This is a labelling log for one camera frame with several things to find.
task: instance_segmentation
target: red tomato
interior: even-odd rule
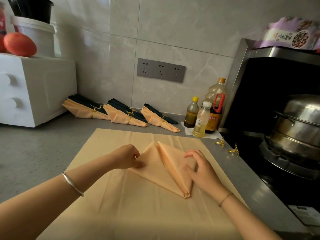
[[[5,48],[5,45],[3,44],[3,38],[4,36],[0,34],[0,52],[5,53],[7,49]]]
[[[3,43],[7,50],[16,56],[30,57],[37,53],[36,44],[22,33],[13,32],[6,34]]]

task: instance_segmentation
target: speckled gray countertop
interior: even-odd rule
[[[0,202],[63,172],[96,128],[186,136],[149,125],[138,127],[63,114],[36,128],[0,124]],[[284,239],[310,239],[307,229],[236,155],[202,138],[252,212]]]

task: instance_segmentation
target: power socket panel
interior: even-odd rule
[[[153,60],[138,58],[137,76],[152,77]]]
[[[184,65],[170,64],[169,69],[167,71],[167,77],[169,81],[182,83],[185,73],[186,67]]]
[[[138,58],[137,76],[182,83],[185,72],[183,65]]]
[[[157,78],[161,80],[168,80],[168,69],[170,63],[154,61],[152,69],[152,78]]]

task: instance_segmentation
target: oil bottle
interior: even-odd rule
[[[197,120],[195,122],[192,134],[196,137],[204,137],[205,130],[210,118],[210,107],[211,103],[204,101],[202,103],[202,108],[198,112]]]
[[[222,105],[226,97],[227,89],[224,83],[226,79],[220,77],[218,83],[209,88],[209,92],[205,96],[205,101],[212,103],[210,108],[210,118],[205,129],[206,133],[214,133],[218,128],[222,116]]]
[[[197,114],[199,112],[198,106],[198,97],[193,97],[192,103],[189,104],[188,108],[186,109],[186,118],[184,119],[184,126],[187,128],[193,128],[196,123]]]

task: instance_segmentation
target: person's left hand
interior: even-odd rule
[[[115,149],[109,155],[112,161],[113,168],[127,169],[127,168],[142,168],[146,164],[142,161],[136,160],[140,156],[140,153],[134,145],[123,145],[118,149]]]

